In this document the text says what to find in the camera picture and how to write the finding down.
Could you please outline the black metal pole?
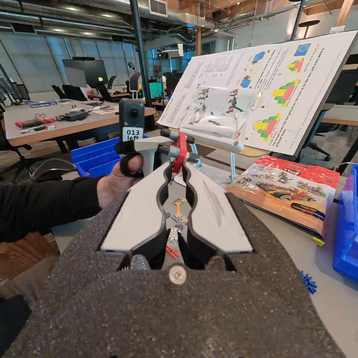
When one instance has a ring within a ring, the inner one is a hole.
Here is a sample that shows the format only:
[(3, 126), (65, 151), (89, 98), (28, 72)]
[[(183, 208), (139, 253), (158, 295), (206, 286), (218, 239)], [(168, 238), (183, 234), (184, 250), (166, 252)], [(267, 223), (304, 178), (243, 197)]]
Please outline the black metal pole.
[(142, 77), (142, 92), (145, 98), (146, 109), (154, 110), (154, 113), (156, 113), (156, 110), (152, 105), (152, 101), (150, 97), (148, 69), (145, 59), (144, 42), (142, 38), (141, 20), (140, 20), (137, 0), (130, 0), (130, 8), (131, 8), (135, 38), (137, 42), (137, 52), (138, 52), (139, 65), (140, 65), (141, 77)]

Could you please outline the red and black tool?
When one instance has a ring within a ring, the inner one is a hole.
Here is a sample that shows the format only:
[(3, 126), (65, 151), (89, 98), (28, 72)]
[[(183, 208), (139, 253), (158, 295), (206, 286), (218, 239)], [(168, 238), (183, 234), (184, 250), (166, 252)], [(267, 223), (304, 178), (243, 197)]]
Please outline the red and black tool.
[(15, 122), (14, 124), (16, 127), (25, 129), (25, 128), (34, 128), (37, 126), (47, 125), (54, 122), (55, 122), (55, 118), (53, 117), (50, 118), (35, 117), (32, 120), (19, 121), (19, 122)]

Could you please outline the grey desk with wood edge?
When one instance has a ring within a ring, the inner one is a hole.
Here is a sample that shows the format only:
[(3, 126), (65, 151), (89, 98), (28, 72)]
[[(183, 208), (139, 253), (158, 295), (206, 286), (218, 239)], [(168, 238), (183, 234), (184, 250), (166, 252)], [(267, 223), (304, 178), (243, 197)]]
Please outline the grey desk with wood edge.
[(33, 120), (36, 114), (44, 114), (45, 118), (55, 118), (55, 116), (67, 113), (74, 104), (84, 110), (91, 110), (91, 106), (88, 103), (90, 101), (74, 101), (34, 109), (30, 108), (29, 105), (8, 107), (4, 113), (2, 127), (10, 144), (20, 146), (119, 123), (119, 115), (115, 114), (118, 112), (117, 109), (115, 112), (104, 114), (98, 114), (96, 110), (93, 110), (87, 118), (80, 121), (57, 121), (55, 122), (56, 128), (53, 130), (35, 131), (31, 129), (28, 133), (23, 133), (24, 130), (15, 125), (15, 122)]

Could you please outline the black monitor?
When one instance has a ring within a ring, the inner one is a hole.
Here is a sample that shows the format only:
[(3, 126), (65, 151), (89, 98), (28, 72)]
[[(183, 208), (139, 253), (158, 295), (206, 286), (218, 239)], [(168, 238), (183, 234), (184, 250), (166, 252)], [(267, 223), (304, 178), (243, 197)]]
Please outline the black monitor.
[(109, 82), (103, 60), (96, 60), (94, 57), (74, 57), (62, 59), (64, 69), (77, 69), (84, 72), (87, 85), (95, 88), (98, 83), (107, 85)]

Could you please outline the black electronic device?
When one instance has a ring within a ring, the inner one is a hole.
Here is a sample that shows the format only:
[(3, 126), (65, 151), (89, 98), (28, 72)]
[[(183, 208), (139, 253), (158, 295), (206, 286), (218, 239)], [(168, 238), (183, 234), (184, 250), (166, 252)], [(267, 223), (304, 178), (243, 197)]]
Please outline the black electronic device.
[(77, 111), (66, 113), (63, 115), (65, 121), (74, 122), (74, 121), (82, 121), (89, 116), (89, 113), (86, 111)]

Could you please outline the person's left forearm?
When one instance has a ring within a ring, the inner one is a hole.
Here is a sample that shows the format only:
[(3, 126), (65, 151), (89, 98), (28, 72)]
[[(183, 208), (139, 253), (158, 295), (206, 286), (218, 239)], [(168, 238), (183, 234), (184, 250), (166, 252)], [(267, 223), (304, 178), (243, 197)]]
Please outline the person's left forearm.
[(87, 219), (100, 212), (98, 178), (9, 183), (0, 188), (0, 242)]

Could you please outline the blue snowflake connector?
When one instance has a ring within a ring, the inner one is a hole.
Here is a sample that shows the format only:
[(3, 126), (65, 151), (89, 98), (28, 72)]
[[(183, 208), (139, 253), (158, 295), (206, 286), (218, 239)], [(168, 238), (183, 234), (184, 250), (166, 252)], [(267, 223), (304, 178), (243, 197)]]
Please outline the blue snowflake connector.
[(313, 281), (313, 277), (310, 276), (308, 273), (305, 273), (304, 271), (299, 271), (299, 273), (309, 293), (311, 293), (312, 295), (315, 294), (317, 292), (317, 285), (316, 282)]

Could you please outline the orange toy package bag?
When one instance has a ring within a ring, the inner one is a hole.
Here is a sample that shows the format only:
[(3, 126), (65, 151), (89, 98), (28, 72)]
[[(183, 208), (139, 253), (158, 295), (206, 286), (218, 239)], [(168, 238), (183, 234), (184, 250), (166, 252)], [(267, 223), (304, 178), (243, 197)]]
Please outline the orange toy package bag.
[(340, 174), (265, 155), (231, 182), (239, 199), (325, 237)]

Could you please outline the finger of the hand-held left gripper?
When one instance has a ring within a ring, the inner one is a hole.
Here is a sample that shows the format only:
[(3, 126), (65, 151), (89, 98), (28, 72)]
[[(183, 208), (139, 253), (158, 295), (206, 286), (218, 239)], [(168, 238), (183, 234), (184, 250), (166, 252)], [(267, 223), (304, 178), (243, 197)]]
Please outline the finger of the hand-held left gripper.
[(174, 141), (170, 138), (163, 136), (142, 138), (134, 141), (135, 152), (141, 152), (146, 150), (156, 151), (159, 144), (174, 145)]

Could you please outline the blue flat box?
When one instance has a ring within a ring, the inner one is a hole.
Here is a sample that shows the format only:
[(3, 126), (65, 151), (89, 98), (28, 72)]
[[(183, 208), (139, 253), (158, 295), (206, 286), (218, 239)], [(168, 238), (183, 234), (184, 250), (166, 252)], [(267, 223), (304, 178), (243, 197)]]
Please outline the blue flat box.
[(50, 106), (58, 105), (57, 101), (49, 100), (49, 101), (39, 101), (39, 102), (28, 102), (28, 106), (32, 109), (37, 108), (45, 108)]

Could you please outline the red connector with grey rods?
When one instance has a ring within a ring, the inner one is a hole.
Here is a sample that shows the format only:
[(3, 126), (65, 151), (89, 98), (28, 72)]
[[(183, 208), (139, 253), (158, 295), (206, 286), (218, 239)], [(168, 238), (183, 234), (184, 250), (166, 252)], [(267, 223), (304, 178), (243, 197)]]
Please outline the red connector with grey rods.
[(195, 138), (186, 135), (183, 132), (178, 132), (170, 129), (162, 128), (160, 135), (168, 138), (174, 144), (160, 143), (157, 152), (163, 159), (167, 156), (172, 162), (172, 174), (179, 174), (184, 162), (190, 162), (197, 165), (197, 169), (202, 168), (199, 154), (197, 153)]

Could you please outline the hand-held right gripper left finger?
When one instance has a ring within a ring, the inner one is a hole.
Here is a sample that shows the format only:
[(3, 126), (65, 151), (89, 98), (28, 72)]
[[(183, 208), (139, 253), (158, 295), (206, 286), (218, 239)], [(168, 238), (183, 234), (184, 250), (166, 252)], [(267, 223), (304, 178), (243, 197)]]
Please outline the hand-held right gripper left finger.
[(142, 255), (161, 269), (168, 240), (164, 203), (169, 197), (172, 163), (167, 161), (132, 188), (120, 205), (100, 246), (101, 252)]

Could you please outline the white paper sheets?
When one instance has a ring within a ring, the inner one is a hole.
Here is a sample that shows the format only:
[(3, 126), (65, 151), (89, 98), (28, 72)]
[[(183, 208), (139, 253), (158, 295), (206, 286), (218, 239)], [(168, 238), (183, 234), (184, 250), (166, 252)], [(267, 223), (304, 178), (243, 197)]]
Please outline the white paper sheets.
[(114, 114), (118, 111), (119, 111), (118, 103), (99, 103), (93, 106), (93, 109), (89, 110), (88, 113), (105, 115), (105, 114)]

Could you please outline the blue plastic bin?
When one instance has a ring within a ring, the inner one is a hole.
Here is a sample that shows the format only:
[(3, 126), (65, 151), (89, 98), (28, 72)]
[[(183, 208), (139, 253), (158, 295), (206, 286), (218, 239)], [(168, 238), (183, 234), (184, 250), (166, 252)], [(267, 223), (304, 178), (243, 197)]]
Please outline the blue plastic bin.
[(333, 268), (358, 279), (358, 165), (354, 164), (337, 204)]

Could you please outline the blue bin with square tag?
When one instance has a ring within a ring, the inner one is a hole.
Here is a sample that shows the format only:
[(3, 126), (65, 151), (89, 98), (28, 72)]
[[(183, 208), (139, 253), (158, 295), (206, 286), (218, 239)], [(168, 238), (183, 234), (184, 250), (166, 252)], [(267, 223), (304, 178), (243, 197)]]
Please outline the blue bin with square tag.
[(114, 146), (119, 137), (71, 151), (72, 163), (78, 168), (81, 177), (100, 177), (109, 175), (115, 164), (122, 158), (115, 152)]

